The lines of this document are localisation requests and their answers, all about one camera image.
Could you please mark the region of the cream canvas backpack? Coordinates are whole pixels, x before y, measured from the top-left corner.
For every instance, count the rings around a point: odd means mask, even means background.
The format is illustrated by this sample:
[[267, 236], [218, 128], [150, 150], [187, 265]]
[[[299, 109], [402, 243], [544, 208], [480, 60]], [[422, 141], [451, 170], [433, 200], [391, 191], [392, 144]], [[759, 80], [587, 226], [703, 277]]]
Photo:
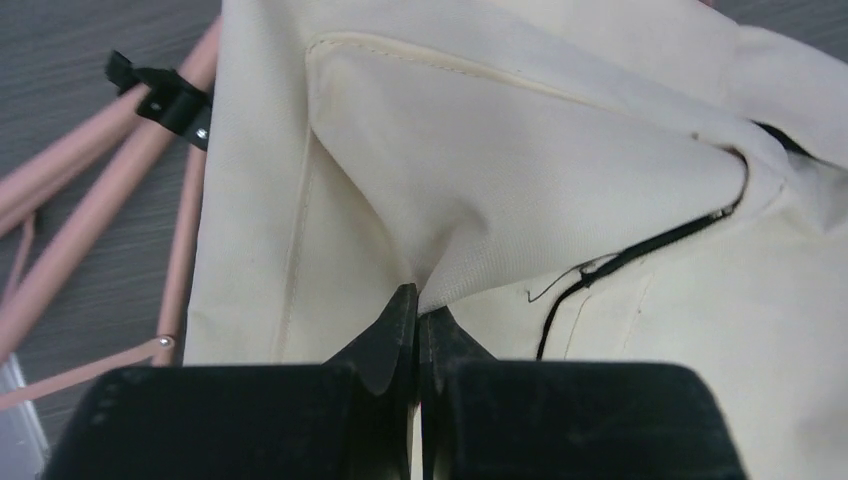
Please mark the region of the cream canvas backpack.
[[491, 353], [660, 360], [750, 476], [847, 475], [847, 65], [698, 1], [226, 1], [184, 359], [402, 283]]

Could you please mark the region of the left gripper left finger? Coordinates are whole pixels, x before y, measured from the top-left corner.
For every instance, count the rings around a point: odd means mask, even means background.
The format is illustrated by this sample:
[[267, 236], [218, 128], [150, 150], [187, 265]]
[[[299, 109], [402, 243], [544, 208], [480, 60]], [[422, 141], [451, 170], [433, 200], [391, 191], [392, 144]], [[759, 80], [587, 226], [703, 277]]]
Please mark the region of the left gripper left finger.
[[354, 378], [346, 418], [346, 479], [411, 477], [417, 305], [416, 287], [399, 286], [376, 321], [326, 362], [350, 368]]

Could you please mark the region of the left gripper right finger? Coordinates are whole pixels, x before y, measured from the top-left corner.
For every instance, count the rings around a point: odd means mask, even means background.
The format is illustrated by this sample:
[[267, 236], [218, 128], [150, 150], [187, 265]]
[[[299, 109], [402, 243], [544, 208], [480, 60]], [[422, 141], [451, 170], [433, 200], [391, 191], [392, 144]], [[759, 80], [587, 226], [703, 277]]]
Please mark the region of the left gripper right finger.
[[460, 364], [495, 357], [457, 323], [447, 307], [419, 317], [418, 344], [422, 473], [425, 479], [449, 479], [456, 433], [449, 380]]

